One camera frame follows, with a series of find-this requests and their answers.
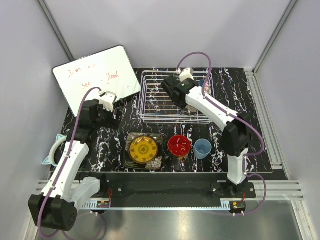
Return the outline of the blue patterned bowl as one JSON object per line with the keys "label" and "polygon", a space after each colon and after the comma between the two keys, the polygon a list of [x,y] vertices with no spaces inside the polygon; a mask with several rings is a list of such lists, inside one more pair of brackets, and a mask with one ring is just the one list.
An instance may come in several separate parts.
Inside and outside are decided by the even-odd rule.
{"label": "blue patterned bowl", "polygon": [[211,86],[210,86],[210,81],[205,81],[204,78],[200,79],[199,82],[198,82],[199,86],[200,87],[204,87],[204,91],[207,93],[207,94],[210,94],[211,93]]}

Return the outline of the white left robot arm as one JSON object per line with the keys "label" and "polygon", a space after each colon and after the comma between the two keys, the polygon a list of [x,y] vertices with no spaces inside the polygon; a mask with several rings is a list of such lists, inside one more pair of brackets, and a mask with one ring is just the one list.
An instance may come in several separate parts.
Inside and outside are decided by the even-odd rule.
{"label": "white left robot arm", "polygon": [[123,103],[113,110],[104,109],[96,99],[81,104],[80,115],[73,132],[66,138],[64,153],[54,173],[41,193],[31,195],[28,200],[33,222],[38,228],[68,232],[76,222],[79,209],[91,197],[103,198],[109,193],[107,178],[92,173],[75,189],[72,185],[98,131],[102,127],[118,129],[123,109]]}

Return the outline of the beige red patterned bowl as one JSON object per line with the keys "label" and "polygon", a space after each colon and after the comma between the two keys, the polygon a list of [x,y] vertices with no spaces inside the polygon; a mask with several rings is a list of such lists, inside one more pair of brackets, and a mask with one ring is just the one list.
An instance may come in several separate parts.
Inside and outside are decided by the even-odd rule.
{"label": "beige red patterned bowl", "polygon": [[191,106],[191,105],[187,105],[184,109],[185,109],[185,110],[188,110],[190,113],[195,113],[195,112],[198,111],[197,108],[195,108],[195,107],[193,107],[193,106]]}

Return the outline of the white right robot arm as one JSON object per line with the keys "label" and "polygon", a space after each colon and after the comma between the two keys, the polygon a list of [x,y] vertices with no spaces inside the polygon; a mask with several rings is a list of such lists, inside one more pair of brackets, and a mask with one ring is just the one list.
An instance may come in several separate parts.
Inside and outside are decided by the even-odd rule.
{"label": "white right robot arm", "polygon": [[251,133],[245,122],[246,114],[239,114],[221,104],[192,78],[180,81],[169,76],[161,82],[161,87],[175,106],[181,109],[187,106],[197,109],[222,131],[219,146],[227,155],[227,178],[231,182],[227,185],[227,192],[230,197],[239,198],[245,192],[243,158],[248,153],[251,141]]}

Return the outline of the yellow round plate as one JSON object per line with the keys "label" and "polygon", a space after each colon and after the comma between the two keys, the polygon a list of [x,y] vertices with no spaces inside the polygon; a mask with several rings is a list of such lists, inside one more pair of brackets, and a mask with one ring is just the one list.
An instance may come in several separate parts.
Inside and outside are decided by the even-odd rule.
{"label": "yellow round plate", "polygon": [[149,136],[136,137],[128,148],[130,158],[138,164],[151,162],[158,154],[157,142]]}

